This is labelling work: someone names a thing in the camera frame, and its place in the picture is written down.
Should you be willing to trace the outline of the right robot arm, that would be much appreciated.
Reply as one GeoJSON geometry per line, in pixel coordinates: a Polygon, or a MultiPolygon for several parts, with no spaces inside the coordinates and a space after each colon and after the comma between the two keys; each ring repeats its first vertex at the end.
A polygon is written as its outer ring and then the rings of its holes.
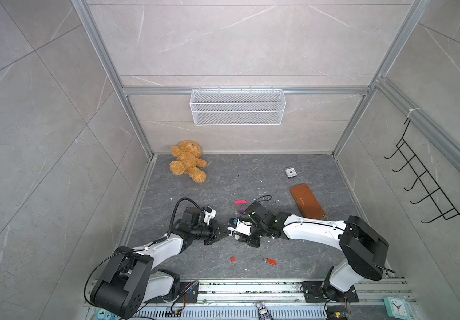
{"type": "Polygon", "coordinates": [[[385,272],[389,243],[358,216],[347,220],[324,221],[291,213],[268,211],[253,202],[245,213],[229,220],[230,236],[259,247],[264,237],[311,241],[339,249],[344,260],[331,267],[320,292],[327,299],[339,300],[363,279],[380,281],[385,272]]]}

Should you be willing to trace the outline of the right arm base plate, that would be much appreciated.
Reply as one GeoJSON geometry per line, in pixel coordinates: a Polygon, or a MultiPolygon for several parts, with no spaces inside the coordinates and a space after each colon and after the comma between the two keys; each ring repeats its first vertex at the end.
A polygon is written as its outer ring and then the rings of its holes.
{"type": "Polygon", "coordinates": [[[327,301],[357,303],[359,301],[354,286],[342,293],[330,285],[326,286],[323,281],[303,281],[301,291],[307,303],[324,303],[327,301]]]}

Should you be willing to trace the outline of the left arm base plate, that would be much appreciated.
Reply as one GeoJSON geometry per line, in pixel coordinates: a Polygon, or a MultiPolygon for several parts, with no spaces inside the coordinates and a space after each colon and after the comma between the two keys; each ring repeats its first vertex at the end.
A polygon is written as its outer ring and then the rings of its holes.
{"type": "Polygon", "coordinates": [[[198,280],[194,281],[181,281],[173,285],[173,288],[166,296],[159,296],[151,300],[154,303],[184,303],[193,304],[197,303],[199,294],[198,280]]]}

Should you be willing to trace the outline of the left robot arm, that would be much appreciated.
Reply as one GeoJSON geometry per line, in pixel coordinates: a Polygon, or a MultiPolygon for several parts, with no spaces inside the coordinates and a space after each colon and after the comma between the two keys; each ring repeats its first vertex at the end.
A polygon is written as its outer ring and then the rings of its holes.
{"type": "Polygon", "coordinates": [[[180,277],[165,269],[153,269],[183,253],[195,240],[212,245],[227,237],[229,231],[218,224],[215,214],[211,207],[201,207],[188,197],[180,198],[164,236],[134,248],[120,246],[100,262],[104,270],[89,295],[89,283],[84,285],[85,302],[129,319],[144,301],[158,297],[177,301],[181,297],[180,277]]]}

